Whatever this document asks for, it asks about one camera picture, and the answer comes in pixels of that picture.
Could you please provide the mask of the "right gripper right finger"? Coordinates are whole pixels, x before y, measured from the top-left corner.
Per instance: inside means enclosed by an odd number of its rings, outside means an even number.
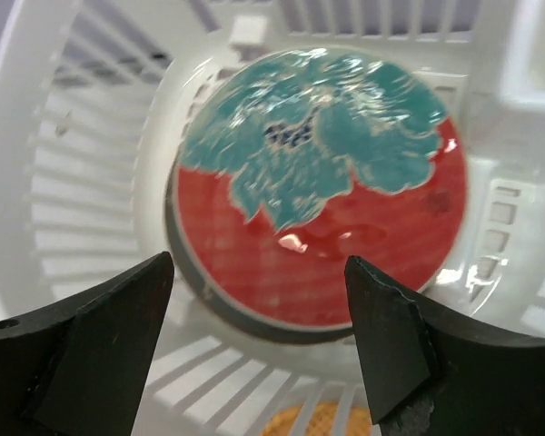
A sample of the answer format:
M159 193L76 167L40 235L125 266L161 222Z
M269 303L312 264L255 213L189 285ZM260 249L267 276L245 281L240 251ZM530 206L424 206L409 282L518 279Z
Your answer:
M545 338L477 321L352 256L344 270L384 435L545 435Z

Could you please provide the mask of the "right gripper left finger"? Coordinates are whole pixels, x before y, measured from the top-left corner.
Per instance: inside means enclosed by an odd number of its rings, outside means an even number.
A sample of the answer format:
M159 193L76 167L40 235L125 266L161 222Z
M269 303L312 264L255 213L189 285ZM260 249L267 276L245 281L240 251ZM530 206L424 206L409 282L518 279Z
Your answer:
M0 321L0 435L129 435L173 288L162 252Z

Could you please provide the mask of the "red teal floral plate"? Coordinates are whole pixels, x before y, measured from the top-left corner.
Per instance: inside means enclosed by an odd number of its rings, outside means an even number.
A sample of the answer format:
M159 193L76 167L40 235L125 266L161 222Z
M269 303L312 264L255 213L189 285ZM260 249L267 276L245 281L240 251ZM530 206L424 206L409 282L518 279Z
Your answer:
M190 122L170 174L193 262L233 308L277 327L351 327L359 255L431 284L464 222L468 172L448 106L418 75L350 47L268 54Z

